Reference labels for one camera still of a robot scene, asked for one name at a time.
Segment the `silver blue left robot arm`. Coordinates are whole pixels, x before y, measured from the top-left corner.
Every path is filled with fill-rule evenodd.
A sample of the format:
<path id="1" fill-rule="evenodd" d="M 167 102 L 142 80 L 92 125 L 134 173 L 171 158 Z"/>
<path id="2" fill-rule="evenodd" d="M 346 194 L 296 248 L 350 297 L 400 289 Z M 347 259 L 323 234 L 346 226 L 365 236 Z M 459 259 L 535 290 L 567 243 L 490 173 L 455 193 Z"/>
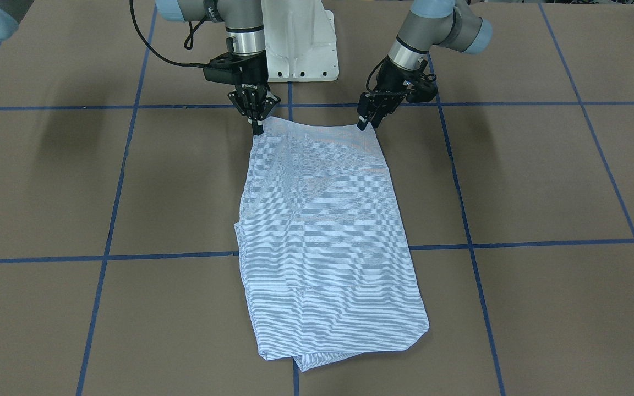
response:
<path id="1" fill-rule="evenodd" d="M 398 30 L 389 53 L 367 77 L 357 106 L 357 127 L 376 129 L 383 119 L 408 103 L 432 101 L 437 77 L 427 73 L 432 47 L 478 54 L 491 41 L 493 27 L 466 1 L 415 1 Z"/>

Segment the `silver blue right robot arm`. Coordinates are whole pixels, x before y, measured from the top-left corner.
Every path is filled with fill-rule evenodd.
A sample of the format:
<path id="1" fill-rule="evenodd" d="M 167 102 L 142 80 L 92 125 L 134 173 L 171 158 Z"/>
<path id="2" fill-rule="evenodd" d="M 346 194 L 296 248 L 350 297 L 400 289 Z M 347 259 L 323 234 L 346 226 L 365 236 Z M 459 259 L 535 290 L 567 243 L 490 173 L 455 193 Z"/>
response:
<path id="1" fill-rule="evenodd" d="M 31 1 L 0 1 L 0 42 L 17 32 L 32 7 Z M 189 34 L 184 47 L 194 45 L 194 36 L 205 23 L 224 25 L 226 53 L 206 63 L 183 63 L 165 56 L 168 64 L 203 70 L 212 83 L 232 86 L 227 97 L 247 119 L 256 136 L 264 132 L 263 123 L 280 98 L 271 92 L 267 65 L 264 18 L 259 1 L 157 1 L 156 10 L 168 21 L 187 23 Z"/>

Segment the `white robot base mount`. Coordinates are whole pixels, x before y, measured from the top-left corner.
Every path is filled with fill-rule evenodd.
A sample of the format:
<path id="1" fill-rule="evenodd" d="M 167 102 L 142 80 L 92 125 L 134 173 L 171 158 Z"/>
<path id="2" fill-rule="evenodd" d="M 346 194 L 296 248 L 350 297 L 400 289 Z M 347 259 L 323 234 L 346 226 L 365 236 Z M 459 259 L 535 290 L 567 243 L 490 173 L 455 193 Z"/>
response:
<path id="1" fill-rule="evenodd" d="M 322 1 L 262 1 L 270 83 L 339 78 L 333 12 Z"/>

